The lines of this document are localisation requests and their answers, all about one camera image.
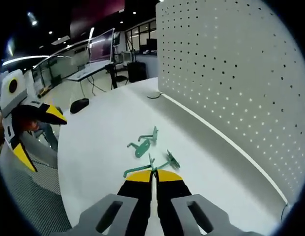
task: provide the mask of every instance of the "gray mesh surface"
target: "gray mesh surface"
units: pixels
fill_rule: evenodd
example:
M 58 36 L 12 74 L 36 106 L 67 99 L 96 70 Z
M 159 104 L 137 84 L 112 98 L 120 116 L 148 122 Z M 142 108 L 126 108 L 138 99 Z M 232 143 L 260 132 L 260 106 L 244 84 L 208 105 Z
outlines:
M 0 155 L 0 173 L 11 198 L 41 235 L 71 229 L 62 203 L 56 169 L 31 156 L 38 169 L 28 170 L 6 144 Z

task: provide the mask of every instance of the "black mouse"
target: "black mouse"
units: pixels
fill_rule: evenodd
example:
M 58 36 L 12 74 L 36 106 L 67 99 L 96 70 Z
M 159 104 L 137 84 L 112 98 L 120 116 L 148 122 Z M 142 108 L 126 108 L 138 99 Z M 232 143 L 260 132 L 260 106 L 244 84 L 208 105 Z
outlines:
M 74 101 L 72 105 L 70 105 L 70 112 L 72 114 L 75 114 L 85 108 L 86 106 L 89 105 L 89 99 L 88 98 L 83 98 L 79 99 L 77 101 Z

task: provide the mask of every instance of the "ceiling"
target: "ceiling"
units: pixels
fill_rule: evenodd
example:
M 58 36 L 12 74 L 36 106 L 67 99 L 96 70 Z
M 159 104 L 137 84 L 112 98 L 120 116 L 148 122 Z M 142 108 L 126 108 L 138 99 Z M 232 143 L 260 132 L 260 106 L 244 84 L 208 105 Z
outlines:
M 24 6 L 23 12 L 19 12 L 19 19 L 16 27 L 11 34 L 9 45 L 12 45 L 11 50 L 13 56 L 6 48 L 2 56 L 2 60 L 36 56 L 36 55 L 51 55 L 56 51 L 64 48 L 66 45 L 71 45 L 75 42 L 87 39 L 90 29 L 76 38 L 71 38 L 65 44 L 52 45 L 51 43 L 71 35 L 70 23 L 72 17 L 72 9 L 83 4 L 82 0 L 49 0 L 48 4 L 42 4 L 37 0 L 28 0 Z M 106 30 L 115 28 L 116 30 L 126 30 L 136 24 L 155 17 L 155 5 L 158 0 L 125 0 L 124 12 L 117 12 L 104 19 L 96 22 L 93 36 L 97 36 Z M 33 26 L 27 15 L 31 12 L 37 20 L 37 25 Z M 28 59 L 15 62 L 4 66 L 1 71 L 15 69 L 31 69 L 33 65 L 39 63 L 43 59 Z

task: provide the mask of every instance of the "floor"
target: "floor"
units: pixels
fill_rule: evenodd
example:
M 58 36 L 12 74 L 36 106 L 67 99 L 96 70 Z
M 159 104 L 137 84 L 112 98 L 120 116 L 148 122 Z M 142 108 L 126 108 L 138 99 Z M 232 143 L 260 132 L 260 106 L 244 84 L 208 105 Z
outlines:
M 127 71 L 118 72 L 118 75 L 124 75 L 128 77 Z M 100 71 L 93 76 L 94 84 L 102 90 L 99 90 L 97 87 L 93 88 L 93 92 L 96 96 L 101 96 L 101 94 L 105 93 L 104 91 L 111 90 L 111 77 L 110 74 L 106 73 L 106 71 Z M 92 94 L 92 84 L 88 81 L 92 82 L 92 78 L 88 77 L 87 79 L 81 82 L 82 88 L 79 82 L 63 80 L 61 84 L 50 90 L 44 97 L 40 100 L 41 102 L 58 106 L 62 109 L 62 111 L 66 111 L 70 108 L 72 102 L 84 98 L 92 98 L 94 95 Z M 118 88 L 125 86 L 126 81 L 118 82 Z M 60 126 L 52 125 L 55 136 L 59 137 Z M 49 146 L 49 144 L 44 139 L 43 135 L 39 137 L 39 140 Z

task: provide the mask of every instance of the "pegboard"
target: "pegboard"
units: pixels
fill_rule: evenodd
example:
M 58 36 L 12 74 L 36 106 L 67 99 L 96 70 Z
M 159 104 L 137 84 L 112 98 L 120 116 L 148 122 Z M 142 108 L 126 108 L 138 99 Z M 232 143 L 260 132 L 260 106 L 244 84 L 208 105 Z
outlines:
M 156 14 L 160 91 L 294 202 L 305 180 L 305 60 L 283 22 L 260 0 L 167 0 Z

